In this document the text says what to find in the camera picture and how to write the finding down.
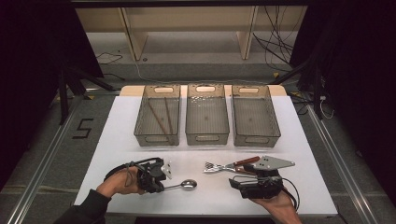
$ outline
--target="hand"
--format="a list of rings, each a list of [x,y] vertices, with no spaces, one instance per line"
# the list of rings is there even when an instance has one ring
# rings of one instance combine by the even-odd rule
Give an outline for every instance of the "hand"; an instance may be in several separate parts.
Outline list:
[[[271,199],[250,199],[264,207],[273,217],[283,224],[302,223],[291,202],[291,198],[284,191]]]
[[[145,191],[140,189],[137,185],[137,168],[136,167],[129,167],[129,172],[131,175],[127,174],[127,170],[122,169],[117,171],[114,175],[109,177],[105,182],[98,186],[96,191],[101,193],[102,195],[106,196],[107,198],[111,198],[114,194],[130,194],[130,193],[138,193],[144,194]],[[128,178],[128,187],[125,187],[125,181],[127,176]]]

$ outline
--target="metal fork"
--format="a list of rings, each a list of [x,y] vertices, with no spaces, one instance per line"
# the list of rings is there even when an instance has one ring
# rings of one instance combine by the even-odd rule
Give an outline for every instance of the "metal fork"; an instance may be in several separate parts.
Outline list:
[[[260,157],[257,156],[257,157],[245,159],[242,161],[235,161],[235,162],[227,164],[227,165],[217,165],[212,162],[206,161],[205,162],[206,169],[204,170],[204,173],[214,173],[214,172],[218,172],[218,171],[222,171],[222,170],[228,170],[228,171],[237,172],[237,173],[248,173],[242,167],[237,167],[237,166],[241,166],[243,164],[248,164],[248,163],[251,163],[254,161],[258,161],[259,159],[260,159]]]
[[[218,165],[218,164],[215,164],[215,163],[212,163],[212,162],[208,162],[208,161],[205,162],[206,170],[218,169],[220,166],[221,165]]]

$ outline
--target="white table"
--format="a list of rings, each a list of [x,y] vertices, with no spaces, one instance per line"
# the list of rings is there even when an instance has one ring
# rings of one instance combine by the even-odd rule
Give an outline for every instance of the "white table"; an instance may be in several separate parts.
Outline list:
[[[328,217],[337,211],[306,140],[303,128],[288,96],[273,96],[273,104],[282,136],[273,148],[235,147],[231,121],[231,99],[227,95],[230,135],[226,146],[188,146],[185,134],[186,103],[181,99],[180,144],[177,147],[140,147],[134,137],[134,125],[140,106],[139,96],[118,96],[109,113],[90,167],[82,182],[75,204],[81,204],[90,189],[95,189],[108,171],[129,161],[160,157],[171,161],[172,179],[165,186],[192,178],[198,187],[192,191],[171,189],[144,195],[115,195],[108,213],[152,217],[262,217],[268,212],[230,187],[235,174],[204,174],[205,161],[228,164],[253,156],[268,155],[294,161],[295,166],[279,169],[280,174],[297,187],[301,204],[300,216]],[[284,181],[288,190],[293,187]]]

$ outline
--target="plastic storage bin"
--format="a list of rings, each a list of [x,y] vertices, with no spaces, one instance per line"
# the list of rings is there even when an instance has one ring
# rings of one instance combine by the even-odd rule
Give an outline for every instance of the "plastic storage bin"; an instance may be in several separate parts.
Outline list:
[[[268,86],[233,86],[233,144],[274,147],[279,137]]]
[[[180,86],[146,86],[134,127],[141,147],[178,146]]]
[[[229,133],[224,85],[190,84],[187,94],[187,144],[226,145]]]

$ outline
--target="spoon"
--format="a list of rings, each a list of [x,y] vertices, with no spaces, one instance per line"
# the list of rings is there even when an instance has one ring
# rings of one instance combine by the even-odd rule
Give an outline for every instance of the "spoon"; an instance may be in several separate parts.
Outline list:
[[[182,187],[184,189],[194,189],[195,187],[197,187],[197,182],[193,179],[186,179],[178,185],[166,187],[164,189],[172,189],[176,187]]]

